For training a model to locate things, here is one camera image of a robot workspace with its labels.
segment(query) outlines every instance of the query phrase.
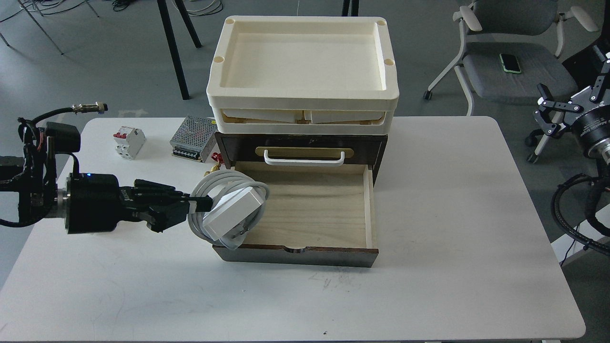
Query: floor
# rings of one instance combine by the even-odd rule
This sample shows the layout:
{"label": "floor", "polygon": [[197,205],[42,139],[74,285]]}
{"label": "floor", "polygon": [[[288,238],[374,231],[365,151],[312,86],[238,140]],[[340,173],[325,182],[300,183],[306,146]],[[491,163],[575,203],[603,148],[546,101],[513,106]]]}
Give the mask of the floor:
{"label": "floor", "polygon": [[[181,99],[170,54],[163,35],[156,2],[139,0],[122,12],[113,12],[110,1],[91,0],[100,18],[85,5],[65,13],[37,16],[40,24],[60,46],[64,55],[43,35],[24,13],[0,23],[0,32],[11,47],[0,45],[0,155],[19,156],[16,118],[32,118],[48,110],[73,103],[103,101],[110,107],[105,117],[184,117],[211,116],[206,84],[215,45],[224,19],[229,15],[340,15],[341,0],[223,0],[223,12],[193,19],[203,44],[195,49],[170,6],[171,18],[192,99]],[[64,7],[80,1],[68,0]],[[187,2],[197,9],[207,1]],[[427,85],[457,53],[458,28],[451,16],[466,0],[362,0],[362,16],[384,17],[389,25],[398,68],[400,102],[396,115],[463,115],[466,100],[458,80],[450,73],[435,89],[430,101],[422,99]],[[580,5],[601,27],[603,0],[559,0],[559,8]],[[19,9],[16,1],[0,2],[0,18]],[[565,25],[567,45],[564,58],[595,40],[598,34],[586,32],[575,20]],[[478,37],[504,40],[501,35]],[[554,51],[553,29],[538,37],[528,37]],[[593,173],[594,163],[582,157],[571,137],[552,141],[538,163],[525,161],[532,148],[524,146],[527,133],[536,128],[532,106],[505,106],[475,99],[475,115],[490,116],[499,123],[523,180],[544,224],[549,240],[562,232],[550,215],[550,198],[556,186],[580,172]],[[56,121],[79,129],[92,114],[66,114]],[[567,218],[582,220],[584,190],[566,199]],[[15,218],[13,194],[0,194],[0,217]],[[29,229],[0,228],[0,286],[7,278]],[[570,342],[610,341],[610,297],[608,258],[589,253],[564,266],[587,325],[584,337]]]}

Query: red wire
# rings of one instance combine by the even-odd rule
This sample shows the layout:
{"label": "red wire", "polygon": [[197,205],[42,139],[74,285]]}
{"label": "red wire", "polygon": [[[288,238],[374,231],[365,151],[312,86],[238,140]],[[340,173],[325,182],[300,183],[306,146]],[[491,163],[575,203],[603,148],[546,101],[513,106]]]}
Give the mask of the red wire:
{"label": "red wire", "polygon": [[220,164],[224,164],[223,156],[220,153],[213,153],[212,154],[212,159],[215,160],[216,162],[220,163]]}

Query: drawer front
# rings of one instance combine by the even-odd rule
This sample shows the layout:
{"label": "drawer front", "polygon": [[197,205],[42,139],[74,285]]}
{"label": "drawer front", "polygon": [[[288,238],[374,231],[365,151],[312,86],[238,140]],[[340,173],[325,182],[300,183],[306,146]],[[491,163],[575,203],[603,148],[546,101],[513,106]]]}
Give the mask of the drawer front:
{"label": "drawer front", "polygon": [[280,245],[243,244],[236,250],[214,245],[221,259],[229,262],[337,265],[339,267],[373,266],[378,249],[307,247],[294,250]]}
{"label": "drawer front", "polygon": [[270,157],[336,160],[345,153],[345,164],[370,165],[377,177],[386,148],[387,135],[260,135],[216,132],[227,168],[237,161],[262,162],[264,151]]}

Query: gray office chair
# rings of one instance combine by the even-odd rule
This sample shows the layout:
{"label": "gray office chair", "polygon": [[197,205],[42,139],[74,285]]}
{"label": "gray office chair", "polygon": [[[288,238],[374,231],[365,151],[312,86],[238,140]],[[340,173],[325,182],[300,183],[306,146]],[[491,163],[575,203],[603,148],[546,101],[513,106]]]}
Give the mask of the gray office chair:
{"label": "gray office chair", "polygon": [[[460,6],[459,11],[453,14],[453,21],[458,22],[460,32],[459,52],[428,86],[424,99],[431,99],[432,89],[451,69],[458,76],[468,101],[466,115],[471,115],[473,110],[473,96],[468,83],[478,96],[505,104],[531,104],[535,107],[540,97],[536,86],[540,83],[547,85],[558,101],[569,99],[577,91],[576,82],[558,57],[564,47],[563,22],[570,18],[576,18],[587,31],[599,30],[580,7],[573,6],[568,12],[558,13],[557,0],[474,0],[470,6]],[[555,54],[534,43],[472,42],[468,39],[472,35],[487,33],[539,35],[553,23],[557,26],[558,38]],[[517,56],[521,73],[505,72],[500,54]],[[543,136],[536,156],[547,141],[548,137]]]}

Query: open drawer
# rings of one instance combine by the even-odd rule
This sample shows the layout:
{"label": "open drawer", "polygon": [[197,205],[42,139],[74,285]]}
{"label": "open drawer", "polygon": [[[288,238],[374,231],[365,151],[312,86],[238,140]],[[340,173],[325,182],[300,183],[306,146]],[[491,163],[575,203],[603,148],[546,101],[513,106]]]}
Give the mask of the open drawer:
{"label": "open drawer", "polygon": [[368,165],[291,167],[237,162],[269,185],[259,224],[236,250],[214,245],[225,261],[371,267],[375,238],[373,172]]}

